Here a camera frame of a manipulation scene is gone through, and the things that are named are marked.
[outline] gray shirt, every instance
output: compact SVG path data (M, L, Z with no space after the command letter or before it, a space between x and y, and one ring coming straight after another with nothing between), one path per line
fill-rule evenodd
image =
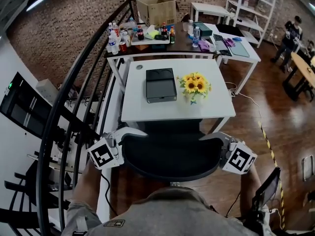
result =
M235 218L209 209L204 199L189 188L168 187L134 203L128 211L101 223L87 204L72 202L62 236L77 231L77 217L85 217L87 236L255 236Z

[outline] green box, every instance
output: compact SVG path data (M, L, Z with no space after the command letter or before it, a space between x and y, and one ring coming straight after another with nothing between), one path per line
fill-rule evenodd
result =
M203 22L194 22L193 28L196 28L196 26L200 29L200 38L209 38L212 36L212 30L206 27Z

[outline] black tabletop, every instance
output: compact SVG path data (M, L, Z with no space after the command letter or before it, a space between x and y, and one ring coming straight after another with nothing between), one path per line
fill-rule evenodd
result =
M183 23L176 23L175 24L175 43L174 44L167 44L166 48L164 49L152 49L151 46L148 48L140 51L135 46L130 46L127 48L126 53L118 52L116 55L113 53L108 53L104 55L105 58L111 57L119 57L119 56L127 56L127 55L134 55L134 54L147 54L147 53L207 53L207 54L214 54L213 52L202 52L199 47L192 47L192 39L188 38L188 34L186 31L183 30Z

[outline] shelf rack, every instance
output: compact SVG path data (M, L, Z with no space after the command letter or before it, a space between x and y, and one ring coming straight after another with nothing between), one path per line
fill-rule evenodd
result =
M261 44L261 42L262 42L262 40L263 40L263 38L265 36L265 33L267 31L270 19L272 17L272 14L273 14L273 11L274 11L274 8L275 8L275 4L276 4L276 0L272 0L272 2L270 2L269 0L258 0L258 5L257 6L259 6L261 3L263 3L263 4L267 4L268 6L271 7L269 15L264 15L260 11L255 10L254 7L251 7L251 6L245 7L242 4L242 1L243 0L237 0L237 1L236 0L226 0L226 7L225 7L225 9L228 10L229 5L232 5L232 6L236 7L235 16L233 18L231 18L231 20L233 20L233 26L243 25L243 26L248 27L250 30L249 31L241 30L242 34L244 35L244 37L247 39L248 42L256 44L257 48L259 48L259 46L260 46L260 44ZM250 18L240 17L239 16L240 10L244 10L244 11L252 13L253 14L253 18L250 19ZM263 18L263 19L267 20L267 22L264 25L264 27L259 25L257 17L260 17L260 18ZM251 33L252 30L257 30L259 32L259 36L260 36L259 40L257 40L252 35L252 33Z

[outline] brick wall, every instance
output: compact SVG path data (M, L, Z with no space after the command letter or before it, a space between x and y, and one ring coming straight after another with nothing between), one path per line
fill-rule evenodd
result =
M22 61L39 79L49 78L53 84L61 83L69 68L93 33L105 19L125 0L46 0L30 12L24 12L8 30L10 42ZM204 2L225 7L226 0L176 0L180 21L190 13L191 2ZM277 44L284 34L284 24L300 15L304 40L315 40L315 18L299 0L277 0L273 17L265 38L271 29L278 36ZM201 15L200 20L215 23L215 17ZM79 74L76 85L80 86L92 64L93 55L87 60ZM96 68L91 84L97 79Z

